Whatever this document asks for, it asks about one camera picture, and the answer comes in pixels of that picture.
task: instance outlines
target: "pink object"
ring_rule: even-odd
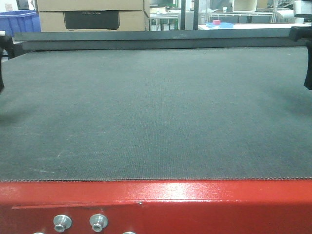
[[[220,24],[221,24],[221,21],[220,21],[220,20],[214,20],[214,21],[213,21],[213,24],[214,24],[214,25],[220,25]]]

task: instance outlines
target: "white container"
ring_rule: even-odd
[[[254,12],[258,0],[233,0],[233,12]]]

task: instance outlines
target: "red metal frame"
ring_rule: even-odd
[[[90,216],[109,219],[105,234],[311,234],[312,180],[0,182],[0,233],[94,234]]]

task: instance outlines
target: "cardboard box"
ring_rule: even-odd
[[[64,12],[39,12],[42,32],[105,32],[105,31],[148,31],[149,18],[144,11],[119,11],[119,28],[68,29]]]
[[[37,0],[42,32],[148,31],[149,0]]]
[[[144,11],[149,17],[149,0],[37,0],[38,11]]]
[[[257,8],[266,9],[268,7],[268,0],[258,0]]]

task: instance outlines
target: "bolt head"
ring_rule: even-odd
[[[65,231],[65,227],[61,224],[55,225],[54,230],[58,233],[63,233]]]
[[[103,225],[96,223],[92,225],[92,229],[93,231],[95,231],[96,233],[100,233],[103,230]]]

